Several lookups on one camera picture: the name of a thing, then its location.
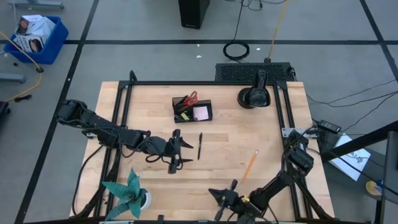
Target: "yellow pencil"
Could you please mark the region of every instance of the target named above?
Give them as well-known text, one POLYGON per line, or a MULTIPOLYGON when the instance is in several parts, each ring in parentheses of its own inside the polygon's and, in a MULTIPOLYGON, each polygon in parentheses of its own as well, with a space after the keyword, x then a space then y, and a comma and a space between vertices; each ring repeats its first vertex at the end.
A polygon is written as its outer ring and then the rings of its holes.
POLYGON ((250 171, 250 168, 251 168, 251 166, 253 165, 253 162, 254 162, 254 160, 256 159, 256 156, 257 156, 257 153, 258 153, 258 152, 259 152, 259 151, 256 150, 255 153, 254 153, 254 155, 253 155, 253 157, 251 158, 251 161, 250 161, 250 163, 249 163, 248 168, 246 169, 246 172, 245 172, 244 175, 243 175, 243 178, 242 178, 242 180, 241 180, 241 183, 243 183, 244 180, 246 179, 246 176, 248 175, 248 173, 249 173, 249 171, 250 171))

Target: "wooden tabletop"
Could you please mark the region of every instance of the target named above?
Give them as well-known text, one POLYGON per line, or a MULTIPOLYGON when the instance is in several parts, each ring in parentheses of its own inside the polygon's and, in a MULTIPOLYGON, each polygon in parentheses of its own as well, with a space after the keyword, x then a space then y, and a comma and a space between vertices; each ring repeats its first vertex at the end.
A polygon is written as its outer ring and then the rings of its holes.
MULTIPOLYGON (((112 118, 117 87, 117 82, 104 82, 99 93, 95 111, 108 120, 112 118)), ((171 137, 172 131, 178 128, 181 129, 184 140, 194 147, 194 149, 182 148, 182 157, 194 161, 185 163, 183 169, 178 170, 176 174, 168 174, 168 165, 161 161, 151 164, 145 162, 145 154, 137 153, 128 159, 121 159, 118 182, 126 184, 130 170, 134 168, 136 174, 140 176, 141 187, 152 194, 152 204, 149 209, 141 213, 141 220, 156 220, 158 215, 164 215, 165 220, 213 220, 218 207, 208 192, 209 188, 225 189, 231 185, 233 179, 237 179, 239 184, 236 191, 240 195, 248 195, 275 177, 280 170, 282 140, 274 91, 269 87, 272 100, 270 106, 247 110, 240 107, 236 101, 238 92, 244 87, 177 85, 133 87, 127 119, 129 128, 150 130, 152 136, 160 136, 166 140, 171 137), (172 97, 184 96, 193 90, 198 92, 199 100, 211 100, 213 121, 175 124, 172 97), (200 133, 203 133, 203 142, 201 158, 198 161, 200 133), (255 150, 259 151, 257 158, 247 179, 241 184, 240 180, 255 150)), ((296 127, 309 128, 312 120, 303 83, 288 83, 288 87, 296 127)), ((279 90, 279 93, 285 125, 289 127, 283 92, 279 90)), ((119 112, 118 122, 121 120, 122 110, 123 106, 119 112)), ((310 140, 309 147, 318 150, 316 140, 310 140)), ((84 160, 97 148, 96 139, 88 140, 84 160)), ((130 152, 126 148, 123 150, 125 154, 130 152)), ((87 163, 81 175, 75 202, 77 211, 82 210, 98 188, 104 153, 105 150, 102 150, 95 155, 87 163)), ((320 156, 314 152, 308 153, 314 158, 314 167, 306 177, 308 189, 323 209, 334 216, 320 156)), ((104 194, 104 199, 107 198, 108 192, 104 194)), ((304 217, 305 210, 299 190, 298 199, 301 216, 304 217)), ((278 220, 294 220, 288 187, 272 198, 270 206, 278 220)), ((105 207, 106 205, 101 207, 101 214, 104 214, 105 207)), ((222 220, 227 219, 229 214, 231 212, 226 209, 222 220)), ((135 219, 130 212, 124 212, 117 218, 135 219)), ((269 211, 266 213, 266 218, 274 219, 269 211)))

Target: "black computer tower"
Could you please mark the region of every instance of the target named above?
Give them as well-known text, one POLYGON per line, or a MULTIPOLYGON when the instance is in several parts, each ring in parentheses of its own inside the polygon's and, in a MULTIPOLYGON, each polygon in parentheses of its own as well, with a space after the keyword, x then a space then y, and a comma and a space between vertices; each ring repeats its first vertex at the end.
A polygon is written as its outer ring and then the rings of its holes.
POLYGON ((181 26, 200 29, 210 0, 178 0, 181 26))

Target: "gray floor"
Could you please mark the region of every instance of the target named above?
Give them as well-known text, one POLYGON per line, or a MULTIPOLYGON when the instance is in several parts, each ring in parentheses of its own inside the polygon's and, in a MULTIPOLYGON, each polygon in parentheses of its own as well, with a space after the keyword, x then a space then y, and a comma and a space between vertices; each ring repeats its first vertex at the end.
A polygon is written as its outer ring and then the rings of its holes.
MULTIPOLYGON (((12 33, 12 7, 0 0, 0 30, 12 33)), ((230 39, 239 12, 239 1, 212 0, 200 30, 180 26, 177 0, 100 0, 88 40, 230 39)), ((385 40, 398 40, 394 0, 366 1, 385 40)), ((19 8, 17 16, 40 13, 62 18, 69 40, 81 37, 93 0, 64 0, 63 11, 19 8)), ((282 5, 264 4, 262 11, 243 10, 237 39, 271 39, 282 5)), ((377 40, 357 0, 291 0, 277 36, 279 40, 377 40)), ((12 113, 2 122, 0 134, 0 217, 14 221, 42 147, 51 117, 70 69, 77 45, 64 45, 56 62, 44 66, 44 80, 30 101, 12 103, 12 113)), ((269 45, 251 45, 244 60, 261 62, 269 45)), ((229 60, 223 45, 85 45, 67 98, 83 100, 95 108, 103 81, 125 80, 133 69, 139 80, 214 80, 215 64, 229 60)), ((388 46, 398 58, 398 46, 388 46)), ((274 62, 290 62, 307 93, 316 100, 340 96, 393 80, 394 76, 379 45, 276 45, 274 62)), ((0 98, 6 99, 33 85, 34 67, 13 56, 0 57, 0 72, 22 73, 25 84, 0 82, 0 98)), ((341 102, 348 104, 395 91, 396 82, 341 102)), ((373 109, 381 100, 348 108, 311 105, 312 116, 343 128, 373 109)), ((378 110, 347 133, 366 133, 398 118, 398 98, 387 100, 378 110)), ((66 218, 83 158, 86 139, 79 131, 57 126, 26 221, 66 218)), ((385 145, 372 149, 384 153, 385 145)), ((336 216, 343 220, 370 221, 376 202, 329 182, 336 216)))

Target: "red scissors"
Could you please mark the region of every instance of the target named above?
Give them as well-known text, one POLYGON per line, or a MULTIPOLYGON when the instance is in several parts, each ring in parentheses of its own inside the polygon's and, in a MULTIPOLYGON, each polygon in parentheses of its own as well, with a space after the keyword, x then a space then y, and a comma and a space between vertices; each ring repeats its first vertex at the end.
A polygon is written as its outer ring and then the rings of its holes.
POLYGON ((198 92, 193 91, 190 96, 185 99, 183 102, 184 107, 181 108, 179 111, 183 111, 187 109, 188 107, 194 105, 195 103, 198 103, 198 92))

